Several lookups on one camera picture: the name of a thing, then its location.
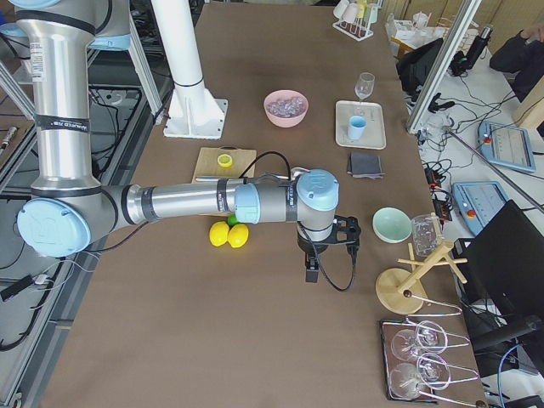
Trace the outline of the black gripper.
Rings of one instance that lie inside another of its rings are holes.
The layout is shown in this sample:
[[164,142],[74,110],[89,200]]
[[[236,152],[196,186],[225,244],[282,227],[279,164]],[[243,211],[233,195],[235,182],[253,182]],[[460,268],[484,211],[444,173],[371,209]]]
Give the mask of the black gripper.
[[346,246],[348,254],[356,259],[360,248],[361,228],[356,217],[336,215],[330,234],[322,241],[310,238],[311,230],[297,223],[297,244],[305,253],[305,282],[317,283],[320,274],[318,255],[330,246]]

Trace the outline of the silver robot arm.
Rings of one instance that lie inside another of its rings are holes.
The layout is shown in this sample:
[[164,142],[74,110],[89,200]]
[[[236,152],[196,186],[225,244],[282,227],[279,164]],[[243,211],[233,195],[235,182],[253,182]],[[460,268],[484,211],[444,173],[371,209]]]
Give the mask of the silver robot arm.
[[87,51],[129,47],[129,5],[17,1],[14,7],[30,43],[39,149],[32,198],[17,216],[30,247],[61,258],[129,225],[234,214],[246,224],[295,223],[309,282],[323,274],[320,254],[329,246],[357,254],[360,227],[355,218],[337,215],[339,184],[325,170],[173,186],[102,185],[92,173]]

